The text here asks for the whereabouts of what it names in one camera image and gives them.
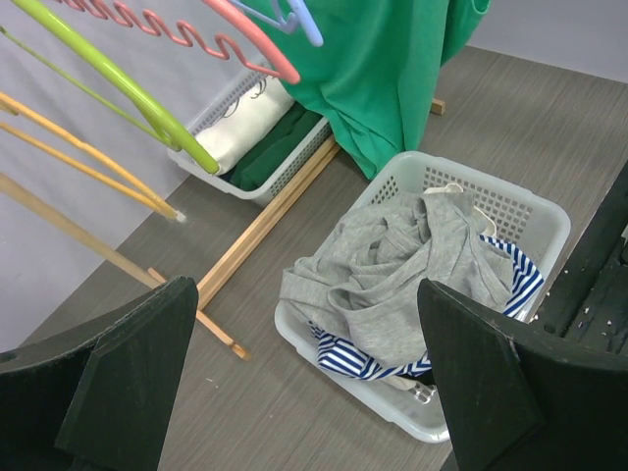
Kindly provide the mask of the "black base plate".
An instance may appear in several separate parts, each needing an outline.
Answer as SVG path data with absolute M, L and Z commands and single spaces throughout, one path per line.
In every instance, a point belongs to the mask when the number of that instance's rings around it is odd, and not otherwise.
M 627 353 L 627 169 L 610 187 L 553 282 L 535 322 L 545 332 Z

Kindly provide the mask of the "grey tank top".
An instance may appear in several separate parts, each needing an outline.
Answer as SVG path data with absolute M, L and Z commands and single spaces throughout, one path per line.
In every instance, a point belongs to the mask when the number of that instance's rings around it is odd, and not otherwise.
M 346 213 L 319 254 L 284 271 L 280 299 L 384 367 L 415 362 L 427 349 L 417 303 L 423 280 L 505 308 L 512 262 L 481 231 L 467 192 L 400 193 Z

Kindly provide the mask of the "lime green hanger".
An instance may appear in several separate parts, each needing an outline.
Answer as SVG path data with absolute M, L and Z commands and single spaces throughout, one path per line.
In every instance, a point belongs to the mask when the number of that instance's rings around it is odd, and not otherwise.
M 186 152 L 198 166 L 211 175 L 218 173 L 219 166 L 217 162 L 196 138 L 166 108 L 98 48 L 84 39 L 60 17 L 44 6 L 42 2 L 16 1 L 14 5 L 71 49 L 88 66 L 125 96 L 144 118 L 145 122 L 141 123 L 129 113 L 72 77 L 69 73 L 17 40 L 12 34 L 2 28 L 1 33 L 4 34 L 5 37 L 9 38 L 27 54 L 44 64 L 59 76 L 123 117 L 135 127 L 149 134 L 169 149 L 175 152 Z

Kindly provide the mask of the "wooden clothes rack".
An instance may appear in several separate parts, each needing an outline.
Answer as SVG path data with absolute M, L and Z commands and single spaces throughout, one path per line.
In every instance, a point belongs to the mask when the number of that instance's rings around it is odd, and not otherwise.
M 42 149 L 53 157 L 62 160 L 71 166 L 89 174 L 91 177 L 100 180 L 118 191 L 131 196 L 135 200 L 156 210 L 162 216 L 175 220 L 179 217 L 179 213 L 172 206 L 167 204 L 164 199 L 158 197 L 154 191 L 150 190 L 145 184 L 136 179 L 121 166 L 115 164 L 110 158 L 106 157 L 102 152 L 96 150 L 92 146 L 80 141 L 75 136 L 60 128 L 56 124 L 45 119 L 41 115 L 30 110 L 26 105 L 9 97 L 6 94 L 1 95 L 1 110 L 12 115 L 24 115 L 31 121 L 48 129 L 49 131 L 59 135 L 73 146 L 91 154 L 94 158 L 104 163 L 112 170 L 118 172 L 126 180 L 135 185 L 139 191 L 132 191 L 128 187 L 123 186 L 112 179 L 99 174 L 83 164 L 69 158 L 62 152 L 48 146 L 47 144 L 31 137 L 30 135 L 18 131 L 6 123 L 1 128 L 30 143 L 31 145 Z M 298 200 L 302 193 L 307 189 L 327 167 L 327 165 L 339 153 L 340 147 L 333 137 L 328 137 L 307 162 L 299 169 L 292 179 L 283 187 L 280 193 L 268 203 L 257 218 L 248 226 L 241 236 L 233 243 L 228 251 L 219 259 L 219 261 L 207 272 L 207 274 L 198 282 L 197 290 L 199 293 L 198 307 L 196 310 L 196 320 L 199 321 L 206 329 L 208 329 L 218 340 L 225 344 L 232 353 L 240 359 L 246 361 L 250 358 L 250 354 L 246 349 L 222 330 L 213 320 L 211 320 L 202 309 L 215 297 L 225 283 L 232 277 L 241 264 L 248 256 L 258 247 L 261 241 L 269 234 L 269 232 L 278 224 L 290 207 Z M 97 253 L 114 266 L 121 269 L 140 283 L 149 288 L 155 288 L 162 283 L 162 277 L 154 269 L 144 270 L 130 261 L 127 257 L 115 250 L 109 244 L 99 239 L 80 225 L 63 215 L 60 211 L 37 197 L 7 175 L 1 176 L 1 192 L 8 197 L 21 204 L 33 214 L 52 224 L 54 227 L 65 233 L 67 236 L 81 243 Z

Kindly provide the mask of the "dark green folded cloth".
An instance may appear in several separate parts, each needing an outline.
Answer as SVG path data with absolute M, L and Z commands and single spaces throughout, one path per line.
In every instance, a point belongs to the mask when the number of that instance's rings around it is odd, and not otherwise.
M 321 115 L 294 103 L 223 179 L 244 191 L 259 188 L 286 161 L 321 118 Z

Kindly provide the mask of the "blue plastic hanger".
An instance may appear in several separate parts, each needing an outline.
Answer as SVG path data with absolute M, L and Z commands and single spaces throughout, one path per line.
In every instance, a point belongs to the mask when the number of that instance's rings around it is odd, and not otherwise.
M 324 45 L 324 37 L 313 19 L 306 3 L 301 0 L 266 1 L 267 7 L 256 7 L 251 2 L 231 1 L 231 4 L 268 26 L 285 34 L 301 29 L 314 47 Z

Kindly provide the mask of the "green tank top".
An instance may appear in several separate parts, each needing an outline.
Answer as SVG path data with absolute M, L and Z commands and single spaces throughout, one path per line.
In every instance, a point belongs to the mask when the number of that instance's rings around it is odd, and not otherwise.
M 489 0 L 327 0 L 308 10 L 324 39 L 256 24 L 300 74 L 287 92 L 322 115 L 367 179 L 423 138 L 441 67 L 489 12 Z

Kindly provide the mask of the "white plastic laundry basket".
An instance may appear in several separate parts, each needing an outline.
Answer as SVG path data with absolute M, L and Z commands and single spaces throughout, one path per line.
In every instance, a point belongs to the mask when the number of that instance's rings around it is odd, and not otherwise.
M 400 193 L 437 192 L 471 194 L 474 213 L 481 222 L 480 236 L 515 244 L 531 258 L 544 279 L 550 273 L 569 235 L 570 221 L 566 213 L 523 187 L 442 157 L 416 151 L 399 154 L 372 180 L 348 212 L 381 204 Z M 313 255 L 329 244 L 333 231 Z M 539 292 L 524 306 L 521 320 L 527 317 Z M 275 323 L 280 335 L 317 367 L 318 341 L 312 337 L 312 323 L 294 314 L 281 299 Z M 448 439 L 439 396 L 427 385 L 426 375 L 419 380 L 393 377 L 366 382 L 321 371 L 414 439 L 432 444 Z

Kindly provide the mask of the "pink hanger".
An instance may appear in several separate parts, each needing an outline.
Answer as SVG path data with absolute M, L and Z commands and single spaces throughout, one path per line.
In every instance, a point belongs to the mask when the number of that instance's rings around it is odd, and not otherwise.
M 184 48 L 196 47 L 215 59 L 238 61 L 250 71 L 286 83 L 296 84 L 301 79 L 297 68 L 268 35 L 227 1 L 204 3 L 225 24 L 223 29 L 214 30 L 186 19 L 168 21 L 156 11 L 134 7 L 129 1 L 76 0 L 64 4 L 99 20 L 167 38 Z

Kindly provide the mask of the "blue white striped tank top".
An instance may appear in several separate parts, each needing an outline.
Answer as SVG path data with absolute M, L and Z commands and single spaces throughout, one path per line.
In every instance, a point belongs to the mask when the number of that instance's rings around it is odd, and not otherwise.
M 480 235 L 480 240 L 510 257 L 513 269 L 511 296 L 502 314 L 508 318 L 521 320 L 524 306 L 532 300 L 545 282 L 541 271 L 515 244 L 487 235 Z M 393 377 L 419 380 L 432 370 L 428 351 L 425 351 L 416 362 L 385 368 L 349 340 L 333 336 L 314 324 L 310 324 L 310 331 L 312 337 L 318 341 L 315 364 L 327 373 L 372 382 Z

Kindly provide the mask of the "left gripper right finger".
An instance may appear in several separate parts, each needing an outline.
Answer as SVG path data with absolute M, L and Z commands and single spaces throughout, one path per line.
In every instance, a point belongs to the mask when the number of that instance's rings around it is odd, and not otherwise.
M 460 470 L 624 470 L 627 358 L 424 280 L 421 327 Z

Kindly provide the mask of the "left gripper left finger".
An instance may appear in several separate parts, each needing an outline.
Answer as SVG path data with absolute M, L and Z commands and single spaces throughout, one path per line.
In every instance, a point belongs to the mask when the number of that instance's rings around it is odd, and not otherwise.
M 197 300 L 194 281 L 176 277 L 2 352 L 2 469 L 157 469 Z

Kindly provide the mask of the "white cloth in back basket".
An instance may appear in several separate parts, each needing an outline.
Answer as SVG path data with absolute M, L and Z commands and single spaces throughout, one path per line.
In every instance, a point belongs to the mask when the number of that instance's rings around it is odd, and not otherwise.
M 293 98 L 278 78 L 263 78 L 201 131 L 196 140 L 216 161 L 216 175 L 230 171 L 293 104 Z

